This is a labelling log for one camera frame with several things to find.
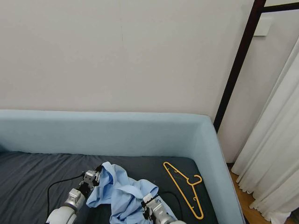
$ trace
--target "dark gray bed sheet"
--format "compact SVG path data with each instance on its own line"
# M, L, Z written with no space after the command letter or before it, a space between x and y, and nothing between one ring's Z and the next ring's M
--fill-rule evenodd
M172 191L181 202L184 221L187 224L202 223L216 224L217 219L204 183L196 185L200 204L204 212L204 219L197 220L174 182L163 167L168 161L187 177L195 182L194 174L199 174L194 161L182 157L122 157L95 156L81 154L30 154L22 152L0 153L0 223L1 224L42 224L47 214L47 187L53 182L79 175L109 161L126 169L128 176L135 180L147 179L159 187L160 192ZM195 208L192 188L185 179L174 174L178 184L185 192ZM50 209L58 208L65 201L68 192L77 187L79 179L59 183L50 190ZM172 195L162 198L180 219L179 206ZM110 205L97 208L81 209L76 223L104 224L109 223L111 215Z

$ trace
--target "white wall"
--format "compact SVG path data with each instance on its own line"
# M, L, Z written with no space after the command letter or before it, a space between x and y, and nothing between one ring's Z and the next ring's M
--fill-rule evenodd
M252 2L0 1L0 109L214 118ZM219 133L228 162L292 49L298 18L275 17L249 50Z

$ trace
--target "white curtain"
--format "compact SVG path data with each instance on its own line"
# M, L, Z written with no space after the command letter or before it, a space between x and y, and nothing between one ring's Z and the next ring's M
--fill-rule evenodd
M232 172L250 208L283 224L299 207L299 40Z

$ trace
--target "orange clothes hanger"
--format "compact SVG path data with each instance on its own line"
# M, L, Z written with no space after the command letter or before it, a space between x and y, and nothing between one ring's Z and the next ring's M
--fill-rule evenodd
M174 172L179 173L182 177L184 177L184 178L186 179L186 181L187 181L187 184L189 184L189 185L192 187L192 190L193 190L193 193L194 193L194 198L193 198L193 200L197 202L198 208L199 208L199 210L200 210L200 216L198 216L198 215L196 214L196 212L194 211L194 206L191 206L191 204L189 203L189 201L188 201L188 199L186 198L185 194L183 193L182 189L179 187L178 183L175 181L175 179L174 179L173 176L171 175L171 173L170 173L170 171L169 171L169 168L167 168L167 165L170 166L170 167L172 167L172 168L174 169ZM199 219L199 220L203 219L203 218L204 218L204 213L202 212L202 209L201 209L201 206L200 206L200 203L199 203L199 200L198 200L198 197L197 197L195 188L194 188L195 185L197 185L197 184L199 184L199 183L202 182L202 178L201 178L199 175L194 175L194 177L198 177L198 178L199 178L199 181L197 181L197 182L195 182L195 183L190 183L190 182L189 182L189 178L186 177L182 172L180 172L178 169L176 169L176 168L175 168L173 165L171 165L169 162L164 162L164 163L163 163L163 166L164 166L164 168L166 169L166 171L168 172L169 176L172 178L172 180L173 180L173 182L175 183L175 185L177 186L179 192L181 192L183 198L184 198L185 201L187 202L187 204L188 204L190 210L192 211L193 215L194 215L197 219Z

